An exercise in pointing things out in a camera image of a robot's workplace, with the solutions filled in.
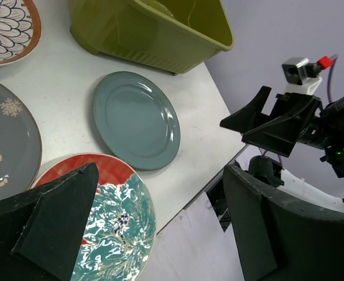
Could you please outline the white petal pattern brown-rim plate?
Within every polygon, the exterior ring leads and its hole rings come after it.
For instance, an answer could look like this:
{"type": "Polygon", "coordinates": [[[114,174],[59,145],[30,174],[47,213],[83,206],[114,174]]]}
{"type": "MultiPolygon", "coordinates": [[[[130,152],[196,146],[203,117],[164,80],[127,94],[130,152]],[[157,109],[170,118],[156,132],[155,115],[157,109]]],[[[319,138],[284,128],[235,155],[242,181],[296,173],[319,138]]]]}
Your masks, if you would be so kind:
{"type": "Polygon", "coordinates": [[[33,1],[0,0],[0,66],[31,53],[41,32],[40,16],[33,1]]]}

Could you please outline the grey reindeer snowflake plate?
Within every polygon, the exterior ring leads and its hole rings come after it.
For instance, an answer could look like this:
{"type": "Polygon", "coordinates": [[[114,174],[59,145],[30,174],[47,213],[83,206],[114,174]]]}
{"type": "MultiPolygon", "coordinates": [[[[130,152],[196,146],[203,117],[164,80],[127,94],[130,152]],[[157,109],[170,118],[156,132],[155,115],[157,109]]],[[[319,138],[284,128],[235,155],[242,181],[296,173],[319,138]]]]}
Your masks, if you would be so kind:
{"type": "Polygon", "coordinates": [[[29,189],[42,160],[42,139],[25,104],[0,84],[0,200],[29,189]]]}

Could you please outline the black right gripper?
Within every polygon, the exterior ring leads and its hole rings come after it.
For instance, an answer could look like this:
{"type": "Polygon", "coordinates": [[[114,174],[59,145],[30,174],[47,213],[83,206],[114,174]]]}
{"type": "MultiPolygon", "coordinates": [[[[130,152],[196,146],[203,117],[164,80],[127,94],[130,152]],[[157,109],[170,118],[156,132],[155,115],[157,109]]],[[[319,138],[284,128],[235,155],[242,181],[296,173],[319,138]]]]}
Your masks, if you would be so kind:
{"type": "Polygon", "coordinates": [[[220,127],[242,133],[245,143],[285,157],[297,142],[323,150],[320,161],[344,178],[344,97],[323,108],[316,96],[278,96],[269,116],[262,109],[270,92],[262,86],[251,102],[221,120],[220,127]]]}

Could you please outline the plain teal blue plate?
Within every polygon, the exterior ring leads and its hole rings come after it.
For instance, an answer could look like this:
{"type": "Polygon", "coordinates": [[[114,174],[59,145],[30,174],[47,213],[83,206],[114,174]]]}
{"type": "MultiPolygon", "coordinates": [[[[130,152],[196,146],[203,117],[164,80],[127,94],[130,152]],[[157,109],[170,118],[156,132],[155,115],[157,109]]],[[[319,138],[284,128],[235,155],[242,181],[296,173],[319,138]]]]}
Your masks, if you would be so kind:
{"type": "Polygon", "coordinates": [[[95,125],[109,150],[135,169],[169,165],[180,147],[180,124],[164,92],[140,74],[105,76],[93,95],[95,125]]]}

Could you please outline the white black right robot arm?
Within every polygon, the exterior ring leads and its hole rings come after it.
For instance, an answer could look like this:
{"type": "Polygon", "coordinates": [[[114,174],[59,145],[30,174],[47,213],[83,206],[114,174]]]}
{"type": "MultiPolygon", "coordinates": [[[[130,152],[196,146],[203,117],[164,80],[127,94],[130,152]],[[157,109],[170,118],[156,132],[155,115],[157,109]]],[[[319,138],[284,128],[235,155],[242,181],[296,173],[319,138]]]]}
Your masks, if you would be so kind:
{"type": "MultiPolygon", "coordinates": [[[[296,143],[324,151],[320,161],[332,166],[344,185],[344,97],[322,107],[314,95],[277,95],[270,115],[262,113],[271,89],[263,86],[245,107],[224,118],[220,126],[239,132],[248,145],[288,157],[296,143]]],[[[298,178],[281,160],[265,153],[251,158],[245,171],[263,183],[308,203],[344,213],[344,198],[334,197],[298,178]]]]}

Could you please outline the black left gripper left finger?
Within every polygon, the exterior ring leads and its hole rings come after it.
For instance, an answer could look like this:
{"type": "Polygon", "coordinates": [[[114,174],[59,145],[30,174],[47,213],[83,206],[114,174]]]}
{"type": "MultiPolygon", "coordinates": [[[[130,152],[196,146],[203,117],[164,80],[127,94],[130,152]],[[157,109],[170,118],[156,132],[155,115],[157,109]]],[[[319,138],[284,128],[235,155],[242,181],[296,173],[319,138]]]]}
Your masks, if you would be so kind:
{"type": "Polygon", "coordinates": [[[99,171],[87,163],[0,201],[0,280],[70,280],[99,171]]]}

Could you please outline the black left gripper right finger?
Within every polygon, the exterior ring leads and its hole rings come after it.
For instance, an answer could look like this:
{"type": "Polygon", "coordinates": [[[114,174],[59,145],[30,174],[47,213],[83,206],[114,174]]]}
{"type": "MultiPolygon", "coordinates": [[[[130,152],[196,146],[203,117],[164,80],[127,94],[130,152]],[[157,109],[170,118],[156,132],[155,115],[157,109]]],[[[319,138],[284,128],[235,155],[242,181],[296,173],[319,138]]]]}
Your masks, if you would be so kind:
{"type": "Polygon", "coordinates": [[[223,187],[246,280],[344,280],[344,213],[234,165],[224,168],[223,187]]]}

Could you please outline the red teal floral plate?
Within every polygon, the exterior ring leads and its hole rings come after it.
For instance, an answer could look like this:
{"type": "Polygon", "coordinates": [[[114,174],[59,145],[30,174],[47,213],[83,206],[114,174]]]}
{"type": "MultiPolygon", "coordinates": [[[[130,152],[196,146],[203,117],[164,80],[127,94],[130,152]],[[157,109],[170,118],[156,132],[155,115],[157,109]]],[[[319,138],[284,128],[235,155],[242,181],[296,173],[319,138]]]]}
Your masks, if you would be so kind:
{"type": "Polygon", "coordinates": [[[127,163],[99,153],[72,155],[34,187],[86,163],[96,164],[99,180],[71,280],[137,280],[152,253],[156,214],[145,183],[127,163]]]}

